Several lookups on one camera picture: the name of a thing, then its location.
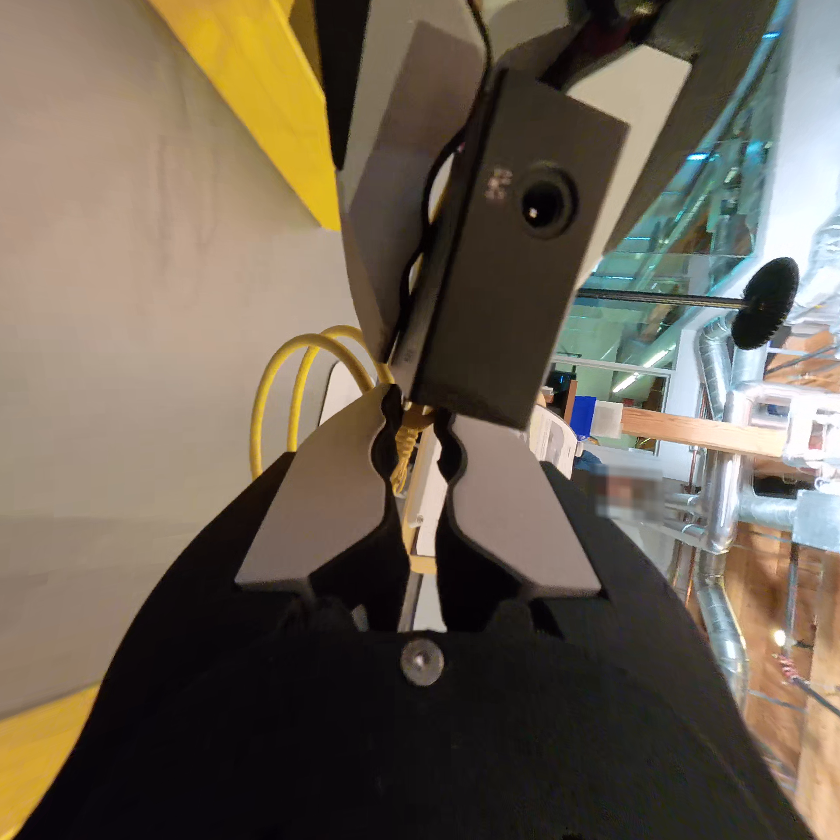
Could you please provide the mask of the instruction sheet on stand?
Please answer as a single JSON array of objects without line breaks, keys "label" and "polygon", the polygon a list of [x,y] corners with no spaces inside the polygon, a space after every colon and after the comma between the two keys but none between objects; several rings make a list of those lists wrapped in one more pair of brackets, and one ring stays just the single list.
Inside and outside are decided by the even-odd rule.
[{"label": "instruction sheet on stand", "polygon": [[[329,372],[322,401],[318,426],[324,425],[335,414],[362,396],[362,391],[350,370],[340,361],[336,361]],[[419,526],[412,524],[408,516],[407,497],[397,503],[402,516],[402,535],[412,572],[418,574],[436,574],[436,560],[431,554],[422,554],[416,549]]]}]

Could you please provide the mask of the silver ventilation duct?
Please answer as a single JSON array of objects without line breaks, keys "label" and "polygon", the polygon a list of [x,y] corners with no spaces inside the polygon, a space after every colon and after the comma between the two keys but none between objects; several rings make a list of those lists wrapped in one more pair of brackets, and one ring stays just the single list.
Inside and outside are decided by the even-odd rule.
[{"label": "silver ventilation duct", "polygon": [[[732,377],[729,341],[733,315],[715,318],[698,333],[700,372],[714,420],[723,420]],[[711,651],[742,710],[749,688],[746,642],[725,585],[730,547],[739,525],[742,456],[711,450],[710,476],[701,494],[706,523],[693,582]]]}]

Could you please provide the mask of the yellow plastic bin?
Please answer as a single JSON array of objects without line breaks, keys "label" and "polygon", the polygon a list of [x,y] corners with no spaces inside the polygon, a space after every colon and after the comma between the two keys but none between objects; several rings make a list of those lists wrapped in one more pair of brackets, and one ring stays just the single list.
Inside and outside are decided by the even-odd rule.
[{"label": "yellow plastic bin", "polygon": [[339,231],[313,2],[150,5],[310,214]]},{"label": "yellow plastic bin", "polygon": [[67,760],[100,685],[1,721],[1,838],[14,838]]}]

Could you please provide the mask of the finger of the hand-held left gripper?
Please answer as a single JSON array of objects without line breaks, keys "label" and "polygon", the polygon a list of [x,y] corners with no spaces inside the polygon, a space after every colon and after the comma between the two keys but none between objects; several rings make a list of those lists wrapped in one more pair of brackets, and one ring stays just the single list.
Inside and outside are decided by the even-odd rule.
[{"label": "finger of the hand-held left gripper", "polygon": [[315,23],[350,294],[387,361],[427,178],[467,121],[488,47],[471,2],[317,1]]},{"label": "finger of the hand-held left gripper", "polygon": [[638,43],[573,84],[572,98],[628,126],[588,255],[613,249],[697,150],[743,78],[776,5],[662,2],[640,21]]}]

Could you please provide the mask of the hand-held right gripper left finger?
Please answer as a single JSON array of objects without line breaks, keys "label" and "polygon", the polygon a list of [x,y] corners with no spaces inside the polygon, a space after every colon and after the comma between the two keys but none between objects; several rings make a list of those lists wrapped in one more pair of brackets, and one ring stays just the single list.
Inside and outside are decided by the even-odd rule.
[{"label": "hand-held right gripper left finger", "polygon": [[403,420],[396,385],[378,385],[333,415],[290,465],[236,575],[244,589],[362,606],[368,627],[394,632],[410,561],[391,476]]}]

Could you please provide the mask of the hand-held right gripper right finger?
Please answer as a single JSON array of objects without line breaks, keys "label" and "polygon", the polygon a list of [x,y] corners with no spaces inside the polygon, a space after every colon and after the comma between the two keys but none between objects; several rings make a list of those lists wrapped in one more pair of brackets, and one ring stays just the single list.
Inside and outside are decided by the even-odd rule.
[{"label": "hand-held right gripper right finger", "polygon": [[522,435],[441,412],[434,431],[446,480],[435,550],[437,593],[452,633],[477,633],[504,602],[592,599],[602,583]]}]

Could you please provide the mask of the wooden beam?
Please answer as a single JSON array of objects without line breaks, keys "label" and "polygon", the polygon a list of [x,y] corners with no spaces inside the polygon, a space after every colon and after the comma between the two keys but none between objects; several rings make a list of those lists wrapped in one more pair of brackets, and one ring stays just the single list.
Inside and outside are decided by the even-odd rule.
[{"label": "wooden beam", "polygon": [[637,438],[769,459],[781,459],[786,444],[786,432],[783,429],[741,427],[711,419],[657,413],[629,406],[623,407],[622,431]]}]

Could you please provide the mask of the black fuzzy-tipped pole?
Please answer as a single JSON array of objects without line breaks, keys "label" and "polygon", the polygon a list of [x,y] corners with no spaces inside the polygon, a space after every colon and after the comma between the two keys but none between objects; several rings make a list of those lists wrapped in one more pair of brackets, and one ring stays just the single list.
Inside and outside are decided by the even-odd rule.
[{"label": "black fuzzy-tipped pole", "polygon": [[792,258],[780,257],[766,263],[752,276],[740,298],[585,287],[577,291],[576,297],[585,300],[733,310],[736,315],[731,321],[731,340],[738,349],[751,351],[767,344],[788,318],[799,283],[800,271],[797,263]]}]

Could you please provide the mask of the black network switch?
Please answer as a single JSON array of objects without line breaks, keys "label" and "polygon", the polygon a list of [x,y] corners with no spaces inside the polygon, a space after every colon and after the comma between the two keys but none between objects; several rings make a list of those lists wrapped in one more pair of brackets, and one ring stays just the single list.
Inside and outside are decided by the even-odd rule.
[{"label": "black network switch", "polygon": [[392,357],[409,402],[525,427],[628,131],[500,72],[452,164]]}]

